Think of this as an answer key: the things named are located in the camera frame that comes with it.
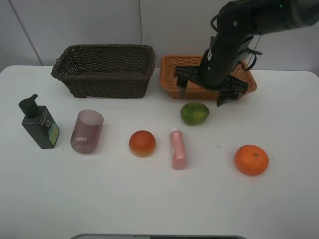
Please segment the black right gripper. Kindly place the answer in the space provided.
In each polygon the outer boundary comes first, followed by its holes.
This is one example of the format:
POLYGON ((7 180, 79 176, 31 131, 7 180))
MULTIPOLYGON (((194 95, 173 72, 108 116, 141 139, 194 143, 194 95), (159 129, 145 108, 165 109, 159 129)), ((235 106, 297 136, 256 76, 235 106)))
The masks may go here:
POLYGON ((246 82, 231 75, 227 75, 222 83, 216 87, 208 86, 200 81, 199 72, 199 66, 177 66, 175 68, 174 77, 177 77, 176 85, 181 98, 184 98, 188 82, 192 82, 208 91, 219 92, 217 107, 238 100, 239 92, 244 93, 248 90, 246 82))

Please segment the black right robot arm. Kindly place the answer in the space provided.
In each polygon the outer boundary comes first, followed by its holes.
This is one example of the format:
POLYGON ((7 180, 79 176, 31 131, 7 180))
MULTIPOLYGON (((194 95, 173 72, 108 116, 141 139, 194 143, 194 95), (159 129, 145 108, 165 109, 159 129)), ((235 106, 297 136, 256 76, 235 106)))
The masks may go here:
POLYGON ((234 0, 211 20, 217 32, 199 66, 177 66, 174 76, 181 96, 192 82, 217 92, 217 106, 237 100, 248 84, 231 75, 245 53, 261 53, 248 46, 255 35, 312 26, 319 20, 317 0, 234 0))

